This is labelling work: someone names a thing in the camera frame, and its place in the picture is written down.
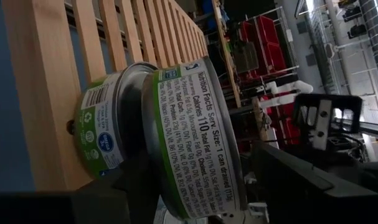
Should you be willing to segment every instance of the can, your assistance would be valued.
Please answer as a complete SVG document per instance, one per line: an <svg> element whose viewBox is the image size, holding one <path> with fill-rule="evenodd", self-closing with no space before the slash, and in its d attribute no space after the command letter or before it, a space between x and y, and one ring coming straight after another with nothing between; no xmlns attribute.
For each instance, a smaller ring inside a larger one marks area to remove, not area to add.
<svg viewBox="0 0 378 224"><path fill-rule="evenodd" d="M174 217L246 209L233 127L209 57L147 76L142 116L161 195Z"/></svg>
<svg viewBox="0 0 378 224"><path fill-rule="evenodd" d="M156 69L135 63L96 80L78 101L75 144L94 177L106 175L137 149L145 150L141 89L146 76Z"/></svg>
<svg viewBox="0 0 378 224"><path fill-rule="evenodd" d="M158 207L153 224L208 224L207 218L182 221L173 217L166 207Z"/></svg>

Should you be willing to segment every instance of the metal rail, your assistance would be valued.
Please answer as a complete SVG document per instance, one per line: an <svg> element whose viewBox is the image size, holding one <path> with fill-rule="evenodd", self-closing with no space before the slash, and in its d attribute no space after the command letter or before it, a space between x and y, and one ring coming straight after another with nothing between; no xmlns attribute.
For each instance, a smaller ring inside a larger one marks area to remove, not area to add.
<svg viewBox="0 0 378 224"><path fill-rule="evenodd" d="M350 128L351 127L351 121L344 119L343 121L344 128ZM360 132L363 134L367 134L370 136L374 136L378 138L378 124L372 124L367 122L361 122L360 126Z"/></svg>

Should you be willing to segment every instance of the can lid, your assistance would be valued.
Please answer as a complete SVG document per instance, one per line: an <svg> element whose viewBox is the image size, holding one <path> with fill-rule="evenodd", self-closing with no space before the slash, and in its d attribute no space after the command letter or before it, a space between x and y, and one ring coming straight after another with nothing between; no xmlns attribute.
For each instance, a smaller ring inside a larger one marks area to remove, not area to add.
<svg viewBox="0 0 378 224"><path fill-rule="evenodd" d="M127 157L145 150L141 119L141 90L146 76L157 70L150 63L134 63L122 72L116 100L117 131Z"/></svg>

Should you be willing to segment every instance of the white plastic part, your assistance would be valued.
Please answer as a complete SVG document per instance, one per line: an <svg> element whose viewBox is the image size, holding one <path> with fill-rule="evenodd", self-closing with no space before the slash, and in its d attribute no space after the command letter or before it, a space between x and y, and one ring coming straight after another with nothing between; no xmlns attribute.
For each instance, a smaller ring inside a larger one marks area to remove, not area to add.
<svg viewBox="0 0 378 224"><path fill-rule="evenodd" d="M273 107L273 106L280 106L280 105L286 105L288 103L294 102L294 99L296 97L296 94L289 94L285 96L279 96L276 98L272 98L270 100L265 100L260 102L260 107L263 109Z"/></svg>
<svg viewBox="0 0 378 224"><path fill-rule="evenodd" d="M268 140L271 141L271 140L276 140L275 142L269 142L269 145L270 146L273 146L277 149L279 149L278 147L278 142L277 142L277 135L276 135L276 129L274 128L269 128L267 131L266 131L266 135L268 136Z"/></svg>
<svg viewBox="0 0 378 224"><path fill-rule="evenodd" d="M294 38L293 38L293 34L291 33L291 30L287 29L286 33L287 33L287 39L288 39L288 41L289 42L294 42Z"/></svg>
<svg viewBox="0 0 378 224"><path fill-rule="evenodd" d="M301 93L311 93L313 92L313 86L307 84L306 82L303 81L296 81L294 84L294 89L299 90Z"/></svg>
<svg viewBox="0 0 378 224"><path fill-rule="evenodd" d="M276 82L267 83L266 89L270 90L272 92L272 94L278 94L279 93Z"/></svg>

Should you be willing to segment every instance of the wooden rack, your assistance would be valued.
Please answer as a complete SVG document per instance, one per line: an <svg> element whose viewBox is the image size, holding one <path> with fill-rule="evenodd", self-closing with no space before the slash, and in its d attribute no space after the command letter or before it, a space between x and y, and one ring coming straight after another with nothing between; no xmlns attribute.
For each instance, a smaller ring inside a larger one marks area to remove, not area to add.
<svg viewBox="0 0 378 224"><path fill-rule="evenodd" d="M220 2L219 0L212 0L212 6L214 8L214 15L216 19L216 24L218 28L218 34L220 39L220 45L222 48L222 53L225 61L226 71L229 76L230 84L232 85L234 98L236 101L237 108L240 108L241 105L241 99L240 99L240 87L236 84L235 78L234 78L234 65L232 65L232 59L230 56L230 52L227 50L227 41L225 39L225 30L222 25L222 21L220 18Z"/></svg>
<svg viewBox="0 0 378 224"><path fill-rule="evenodd" d="M122 38L133 62L169 67L207 55L204 34L173 0L98 3L114 71L127 67ZM65 2L2 0L2 7L36 189L75 190L92 178L66 128L81 89ZM106 75L93 4L73 0L72 8L90 83Z"/></svg>

